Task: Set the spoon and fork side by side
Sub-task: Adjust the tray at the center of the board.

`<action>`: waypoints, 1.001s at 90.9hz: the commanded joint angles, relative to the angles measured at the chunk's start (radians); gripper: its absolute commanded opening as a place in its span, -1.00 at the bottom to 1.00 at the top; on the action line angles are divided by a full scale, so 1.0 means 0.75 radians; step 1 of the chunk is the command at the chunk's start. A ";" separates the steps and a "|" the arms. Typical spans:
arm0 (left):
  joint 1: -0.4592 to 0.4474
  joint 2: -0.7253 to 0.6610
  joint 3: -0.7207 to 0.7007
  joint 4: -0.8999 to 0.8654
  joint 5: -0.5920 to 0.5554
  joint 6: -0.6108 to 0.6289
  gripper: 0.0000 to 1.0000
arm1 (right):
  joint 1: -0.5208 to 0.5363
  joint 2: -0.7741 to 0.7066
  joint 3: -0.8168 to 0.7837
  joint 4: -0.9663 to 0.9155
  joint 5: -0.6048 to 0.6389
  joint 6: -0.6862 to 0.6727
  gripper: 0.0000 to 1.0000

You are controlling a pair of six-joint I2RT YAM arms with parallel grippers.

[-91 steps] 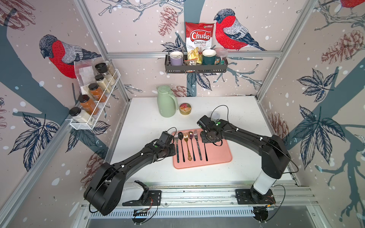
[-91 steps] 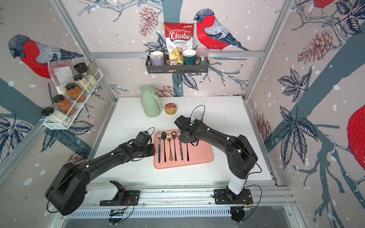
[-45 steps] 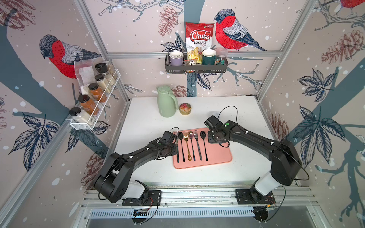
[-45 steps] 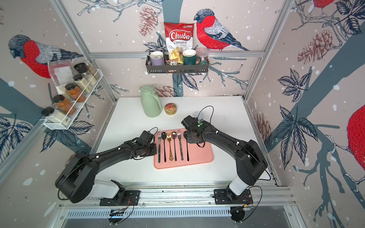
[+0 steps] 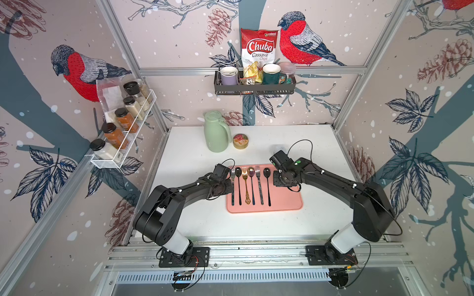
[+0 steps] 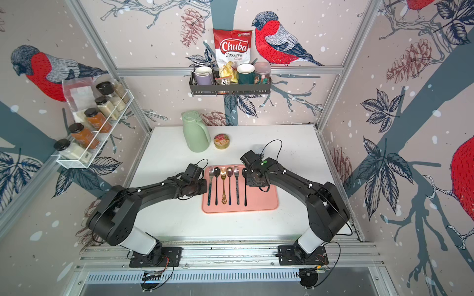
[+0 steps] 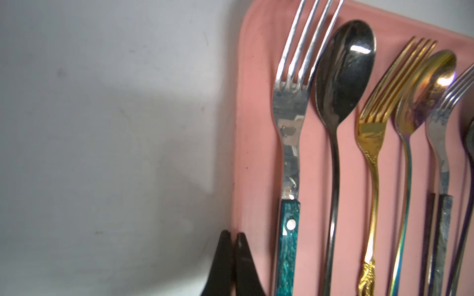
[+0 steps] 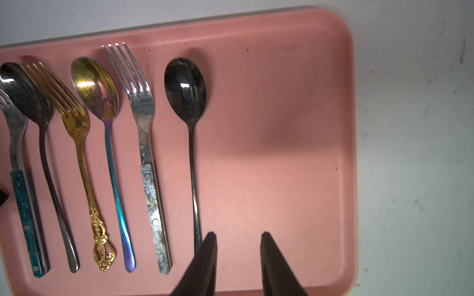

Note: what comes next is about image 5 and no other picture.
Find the teal handle fork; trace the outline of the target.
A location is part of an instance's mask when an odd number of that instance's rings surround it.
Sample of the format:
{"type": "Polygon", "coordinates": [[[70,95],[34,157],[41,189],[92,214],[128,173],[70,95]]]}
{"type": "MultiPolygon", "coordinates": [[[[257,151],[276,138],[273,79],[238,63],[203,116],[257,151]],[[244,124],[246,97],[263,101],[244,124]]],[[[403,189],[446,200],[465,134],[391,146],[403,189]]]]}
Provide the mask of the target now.
{"type": "Polygon", "coordinates": [[[231,185],[232,185],[232,197],[231,197],[231,205],[235,205],[235,176],[236,176],[236,169],[232,168],[231,174],[230,174],[230,179],[231,179],[231,185]]]}

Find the black spoon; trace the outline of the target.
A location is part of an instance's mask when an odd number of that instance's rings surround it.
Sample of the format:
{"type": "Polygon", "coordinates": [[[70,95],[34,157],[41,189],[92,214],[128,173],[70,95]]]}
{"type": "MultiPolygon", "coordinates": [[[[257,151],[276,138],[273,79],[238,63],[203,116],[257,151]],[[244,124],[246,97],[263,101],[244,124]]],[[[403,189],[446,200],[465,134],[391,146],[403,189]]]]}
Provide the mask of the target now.
{"type": "Polygon", "coordinates": [[[269,168],[264,169],[264,176],[267,180],[267,198],[268,198],[268,206],[270,207],[272,205],[272,203],[271,203],[271,197],[270,197],[270,182],[269,182],[269,178],[271,176],[271,171],[270,171],[269,168]]]}
{"type": "Polygon", "coordinates": [[[239,205],[242,205],[242,197],[241,197],[241,187],[240,187],[240,177],[242,175],[242,169],[240,167],[236,167],[235,175],[238,180],[238,196],[239,196],[239,205]]]}

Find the grey marble handle fork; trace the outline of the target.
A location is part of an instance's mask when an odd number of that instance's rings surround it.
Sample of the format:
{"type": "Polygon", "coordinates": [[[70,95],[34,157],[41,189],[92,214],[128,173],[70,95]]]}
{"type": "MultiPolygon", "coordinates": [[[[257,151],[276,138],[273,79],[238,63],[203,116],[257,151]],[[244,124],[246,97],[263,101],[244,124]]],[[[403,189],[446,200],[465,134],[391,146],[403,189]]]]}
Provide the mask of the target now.
{"type": "Polygon", "coordinates": [[[259,188],[259,196],[260,196],[260,204],[264,205],[264,198],[263,198],[263,193],[262,193],[262,186],[261,186],[261,180],[260,180],[260,166],[256,166],[256,177],[257,177],[257,183],[258,183],[258,188],[259,188]]]}

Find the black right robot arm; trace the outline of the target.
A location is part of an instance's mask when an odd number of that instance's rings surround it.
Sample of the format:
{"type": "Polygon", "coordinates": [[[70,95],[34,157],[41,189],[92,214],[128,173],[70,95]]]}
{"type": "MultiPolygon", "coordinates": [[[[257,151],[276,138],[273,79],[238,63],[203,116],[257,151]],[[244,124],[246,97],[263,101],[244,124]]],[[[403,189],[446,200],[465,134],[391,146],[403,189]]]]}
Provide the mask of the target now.
{"type": "Polygon", "coordinates": [[[377,183],[359,183],[324,170],[311,160],[290,159],[279,150],[270,158],[280,187],[301,184],[316,187],[344,202],[353,210],[353,220],[325,243],[325,256],[335,261],[363,242],[377,242],[396,221],[389,198],[377,183]]]}

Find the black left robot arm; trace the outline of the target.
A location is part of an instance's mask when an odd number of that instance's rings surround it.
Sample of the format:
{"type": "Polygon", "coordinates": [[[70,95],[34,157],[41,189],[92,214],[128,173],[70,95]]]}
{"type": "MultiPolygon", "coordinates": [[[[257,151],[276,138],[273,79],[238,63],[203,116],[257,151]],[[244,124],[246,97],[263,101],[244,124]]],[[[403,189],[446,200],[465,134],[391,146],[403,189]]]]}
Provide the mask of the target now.
{"type": "Polygon", "coordinates": [[[230,168],[217,164],[214,171],[188,185],[155,187],[137,211],[133,229],[174,254],[189,253],[193,243],[177,230],[183,209],[195,202],[231,193],[231,171],[230,168]]]}

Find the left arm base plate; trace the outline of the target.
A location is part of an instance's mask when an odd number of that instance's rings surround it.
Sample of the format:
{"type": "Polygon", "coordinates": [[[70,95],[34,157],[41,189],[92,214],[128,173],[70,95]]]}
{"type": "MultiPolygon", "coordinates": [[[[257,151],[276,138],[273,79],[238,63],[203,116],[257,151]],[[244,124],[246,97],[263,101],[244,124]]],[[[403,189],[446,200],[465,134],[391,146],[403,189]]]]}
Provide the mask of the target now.
{"type": "Polygon", "coordinates": [[[160,249],[156,258],[160,268],[208,267],[210,251],[209,247],[192,247],[183,255],[179,255],[167,249],[160,249]]]}

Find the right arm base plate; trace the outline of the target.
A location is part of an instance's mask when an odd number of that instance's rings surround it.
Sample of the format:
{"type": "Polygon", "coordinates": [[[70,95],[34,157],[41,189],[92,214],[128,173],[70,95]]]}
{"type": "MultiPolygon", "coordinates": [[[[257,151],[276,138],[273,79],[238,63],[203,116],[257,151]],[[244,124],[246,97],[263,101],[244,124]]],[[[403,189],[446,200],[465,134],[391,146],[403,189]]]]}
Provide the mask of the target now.
{"type": "Polygon", "coordinates": [[[325,245],[305,246],[305,257],[310,266],[354,266],[359,264],[353,249],[346,254],[341,254],[333,247],[325,245]]]}

